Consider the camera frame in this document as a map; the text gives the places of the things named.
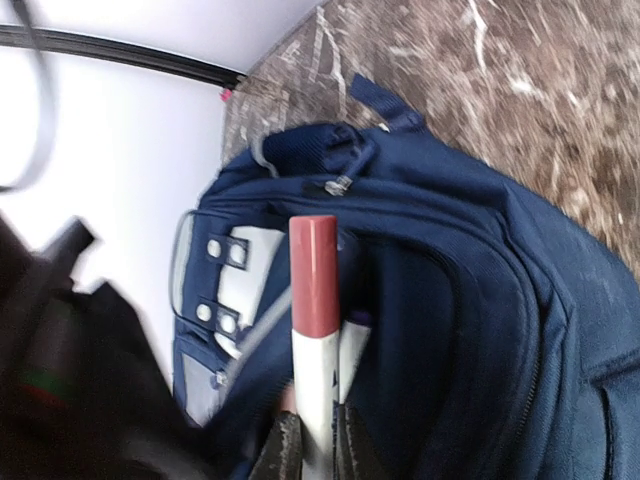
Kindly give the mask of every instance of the gray cable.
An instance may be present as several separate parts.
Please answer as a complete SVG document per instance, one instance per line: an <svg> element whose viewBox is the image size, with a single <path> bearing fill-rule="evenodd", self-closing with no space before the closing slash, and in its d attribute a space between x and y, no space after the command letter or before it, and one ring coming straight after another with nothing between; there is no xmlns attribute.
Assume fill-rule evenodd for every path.
<svg viewBox="0 0 640 480"><path fill-rule="evenodd" d="M27 167L11 185L0 185L0 193L23 190L40 178L49 161L56 131L56 102L53 90L53 78L42 50L38 36L33 29L33 20L25 0L8 0L16 16L23 24L31 41L36 59L38 77L38 96L40 101L40 119L36 135L36 144Z"/></svg>

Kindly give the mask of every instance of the black strip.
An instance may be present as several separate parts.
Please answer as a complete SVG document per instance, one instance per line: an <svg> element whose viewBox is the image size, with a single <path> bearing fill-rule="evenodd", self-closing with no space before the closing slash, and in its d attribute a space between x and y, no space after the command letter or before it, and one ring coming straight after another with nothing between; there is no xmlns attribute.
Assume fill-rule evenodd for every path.
<svg viewBox="0 0 640 480"><path fill-rule="evenodd" d="M139 45L43 28L35 28L34 32L39 40L38 46L45 52L123 63L231 90L244 78L233 70ZM33 48L33 42L23 27L0 25L0 46Z"/></svg>

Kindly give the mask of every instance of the blurry black object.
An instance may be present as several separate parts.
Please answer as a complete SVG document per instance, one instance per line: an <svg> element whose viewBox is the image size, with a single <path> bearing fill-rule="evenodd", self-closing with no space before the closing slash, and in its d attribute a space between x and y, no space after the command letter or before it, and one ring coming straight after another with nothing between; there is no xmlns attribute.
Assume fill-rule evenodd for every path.
<svg viewBox="0 0 640 480"><path fill-rule="evenodd" d="M0 478L217 478L133 308L72 291L92 241L76 220L31 255L0 218Z"/></svg>

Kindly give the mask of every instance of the red and white marker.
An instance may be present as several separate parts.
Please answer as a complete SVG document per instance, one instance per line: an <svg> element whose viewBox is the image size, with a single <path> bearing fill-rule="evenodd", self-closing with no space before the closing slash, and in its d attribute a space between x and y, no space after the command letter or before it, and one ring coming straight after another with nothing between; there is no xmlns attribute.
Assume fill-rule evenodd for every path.
<svg viewBox="0 0 640 480"><path fill-rule="evenodd" d="M293 371L303 425L302 478L333 478L340 305L336 218L289 222L293 288Z"/></svg>

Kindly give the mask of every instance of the blue bag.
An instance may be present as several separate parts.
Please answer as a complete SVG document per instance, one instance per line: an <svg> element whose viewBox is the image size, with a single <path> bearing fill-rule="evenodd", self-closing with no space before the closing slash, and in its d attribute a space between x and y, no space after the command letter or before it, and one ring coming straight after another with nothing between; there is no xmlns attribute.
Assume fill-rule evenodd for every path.
<svg viewBox="0 0 640 480"><path fill-rule="evenodd" d="M287 225L338 217L349 397L391 478L640 478L640 295L546 200L356 76L388 128L309 125L225 167L174 258L174 394L227 472L292 378Z"/></svg>

